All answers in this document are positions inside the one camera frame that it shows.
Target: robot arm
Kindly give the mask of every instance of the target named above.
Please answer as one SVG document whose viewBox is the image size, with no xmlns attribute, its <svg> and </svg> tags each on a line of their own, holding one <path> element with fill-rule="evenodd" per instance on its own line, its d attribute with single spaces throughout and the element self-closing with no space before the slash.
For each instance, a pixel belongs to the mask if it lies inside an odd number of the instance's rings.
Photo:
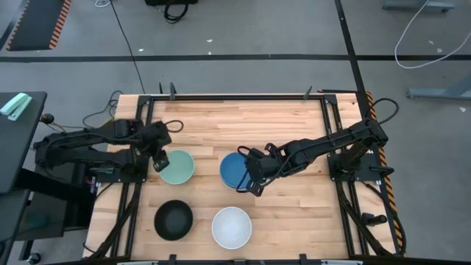
<svg viewBox="0 0 471 265">
<path fill-rule="evenodd" d="M 246 158 L 247 171 L 250 180 L 247 190 L 255 196 L 261 193 L 268 184 L 279 177 L 288 177 L 305 170 L 320 155 L 334 152 L 343 147 L 352 146 L 339 155 L 337 166 L 339 170 L 351 172 L 358 166 L 363 156 L 373 144 L 384 146 L 388 141 L 383 129 L 375 120 L 366 119 L 351 127 L 339 130 L 331 135 L 315 140 L 302 139 L 291 141 L 280 147 L 267 144 L 262 151 L 240 146 L 238 152 Z"/>
<path fill-rule="evenodd" d="M 130 145 L 130 148 L 118 152 L 91 148 L 101 143 Z M 72 162 L 87 164 L 102 174 L 114 174 L 114 169 L 118 169 L 116 174 L 132 176 L 146 170 L 144 164 L 149 157 L 153 159 L 156 171 L 167 167 L 169 159 L 163 147 L 170 143 L 167 126 L 161 121 L 144 126 L 139 120 L 120 119 L 99 128 L 53 133 L 34 143 L 33 148 L 36 164 L 45 169 Z"/>
</svg>

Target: white cable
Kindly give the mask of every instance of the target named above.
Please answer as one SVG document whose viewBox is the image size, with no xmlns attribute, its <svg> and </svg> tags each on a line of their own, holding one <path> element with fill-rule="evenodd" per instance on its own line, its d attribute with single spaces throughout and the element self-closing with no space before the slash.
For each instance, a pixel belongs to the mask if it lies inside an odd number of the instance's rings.
<svg viewBox="0 0 471 265">
<path fill-rule="evenodd" d="M 428 66 L 432 63 L 436 63 L 436 62 L 439 62 L 443 59 L 446 59 L 448 58 L 449 56 L 455 54 L 457 51 L 459 51 L 461 48 L 463 48 L 464 44 L 466 44 L 466 42 L 468 41 L 468 39 L 471 37 L 471 32 L 468 34 L 468 36 L 464 39 L 463 43 L 458 47 L 456 48 L 454 51 L 452 51 L 451 53 L 449 53 L 448 55 L 445 55 L 444 57 L 441 57 L 437 60 L 433 60 L 431 62 L 428 62 L 428 63 L 424 63 L 422 65 L 419 65 L 419 66 L 403 66 L 402 64 L 399 63 L 399 60 L 397 59 L 397 47 L 399 47 L 399 44 L 401 41 L 403 41 L 403 38 L 404 38 L 404 35 L 407 33 L 407 30 L 409 29 L 409 27 L 411 26 L 412 22 L 414 21 L 414 19 L 420 14 L 420 12 L 425 8 L 425 6 L 427 6 L 428 2 L 430 0 L 427 0 L 425 2 L 425 4 L 419 9 L 419 12 L 417 12 L 417 14 L 415 14 L 415 16 L 411 19 L 411 21 L 409 22 L 409 24 L 407 25 L 406 29 L 404 29 L 404 32 L 403 34 L 400 36 L 399 38 L 399 41 L 397 42 L 396 44 L 396 47 L 394 48 L 394 58 L 396 58 L 396 63 L 402 67 L 402 68 L 405 68 L 405 69 L 417 69 L 417 68 L 421 68 L 421 67 L 424 67 L 424 66 Z"/>
<path fill-rule="evenodd" d="M 107 7 L 107 6 L 109 6 L 109 5 L 111 4 L 111 0 L 108 0 L 108 3 L 102 4 L 102 5 L 98 5 L 98 3 L 101 2 L 101 1 L 105 1 L 105 0 L 96 0 L 96 2 L 95 2 L 95 7 Z"/>
</svg>

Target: concrete floor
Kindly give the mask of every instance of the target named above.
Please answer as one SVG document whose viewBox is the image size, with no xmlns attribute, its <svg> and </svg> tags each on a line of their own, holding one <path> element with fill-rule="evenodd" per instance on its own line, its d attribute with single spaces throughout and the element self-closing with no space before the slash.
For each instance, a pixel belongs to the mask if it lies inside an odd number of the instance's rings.
<svg viewBox="0 0 471 265">
<path fill-rule="evenodd" d="M 343 0 L 356 54 L 392 54 L 395 42 L 412 13 L 384 11 L 382 1 Z M 401 54 L 446 54 L 469 32 L 471 4 L 453 1 L 458 8 L 446 15 L 424 14 L 410 29 Z M 19 0 L 0 0 L 0 32 L 7 27 Z M 346 54 L 339 19 L 330 0 L 201 0 L 188 15 L 168 25 L 144 1 L 116 0 L 116 11 L 137 55 L 186 54 Z M 468 43 L 462 54 L 471 54 Z M 14 56 L 125 56 L 126 43 L 110 7 L 93 1 L 73 1 L 58 47 L 52 51 L 7 52 Z M 405 62 L 416 64 L 422 62 Z M 468 203 L 471 164 L 466 160 L 471 140 L 471 103 L 410 100 L 408 88 L 447 87 L 470 72 L 471 62 L 443 62 L 405 70 L 395 62 L 360 62 L 365 88 L 377 99 L 396 99 L 401 110 L 384 125 L 389 165 L 396 169 L 392 183 L 401 221 L 406 229 L 408 255 L 471 261 Z M 173 82 L 179 93 L 304 92 L 314 89 L 354 91 L 348 61 L 247 60 L 139 62 L 148 93 L 162 82 Z M 140 93 L 131 62 L 0 63 L 0 91 L 46 91 L 45 113 L 58 122 L 80 125 L 82 117 L 101 110 L 116 89 Z M 391 108 L 378 106 L 378 115 Z M 91 123 L 100 124 L 106 116 Z M 35 141 L 49 134 L 40 125 Z M 32 154 L 24 167 L 33 167 Z M 64 238 L 36 241 L 34 251 L 43 263 L 77 260 L 86 231 Z M 9 264 L 17 262 L 16 244 Z"/>
</svg>

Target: black bag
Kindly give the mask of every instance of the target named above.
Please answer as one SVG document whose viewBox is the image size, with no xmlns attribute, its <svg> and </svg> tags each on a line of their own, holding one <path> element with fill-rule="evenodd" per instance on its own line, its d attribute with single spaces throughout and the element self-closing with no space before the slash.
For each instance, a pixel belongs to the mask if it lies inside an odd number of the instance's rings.
<svg viewBox="0 0 471 265">
<path fill-rule="evenodd" d="M 146 4 L 153 7 L 168 4 L 169 2 L 171 2 L 170 4 L 196 4 L 198 0 L 146 0 Z"/>
<path fill-rule="evenodd" d="M 180 19 L 183 18 L 183 16 L 185 16 L 185 14 L 188 12 L 188 4 L 196 4 L 198 2 L 198 0 L 145 0 L 145 1 L 146 1 L 147 5 L 153 6 L 153 7 L 155 7 L 156 5 L 159 5 L 159 4 L 164 4 L 165 5 L 165 10 L 163 12 L 163 17 L 170 24 L 177 23 L 178 21 L 180 21 Z M 183 12 L 180 15 L 170 15 L 169 14 L 169 8 L 173 4 L 184 4 L 185 5 L 185 9 L 183 10 Z"/>
</svg>

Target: bowl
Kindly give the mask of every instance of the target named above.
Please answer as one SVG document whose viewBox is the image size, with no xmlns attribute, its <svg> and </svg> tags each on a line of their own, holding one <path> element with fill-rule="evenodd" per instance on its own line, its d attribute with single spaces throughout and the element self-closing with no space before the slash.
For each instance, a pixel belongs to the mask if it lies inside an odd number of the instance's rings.
<svg viewBox="0 0 471 265">
<path fill-rule="evenodd" d="M 219 173 L 222 181 L 231 188 L 237 188 L 242 178 L 247 173 L 247 176 L 245 176 L 239 188 L 239 190 L 242 191 L 246 190 L 245 188 L 250 180 L 250 174 L 247 172 L 245 166 L 245 158 L 241 154 L 233 152 L 226 155 L 219 166 Z"/>
<path fill-rule="evenodd" d="M 249 241 L 252 235 L 252 222 L 244 210 L 227 207 L 214 216 L 211 231 L 219 246 L 236 250 Z"/>
<path fill-rule="evenodd" d="M 194 160 L 185 151 L 174 150 L 169 153 L 170 164 L 160 172 L 163 181 L 172 185 L 185 183 L 193 176 Z"/>
<path fill-rule="evenodd" d="M 154 218 L 157 234 L 165 240 L 181 239 L 193 224 L 193 212 L 186 203 L 174 199 L 162 204 Z"/>
</svg>

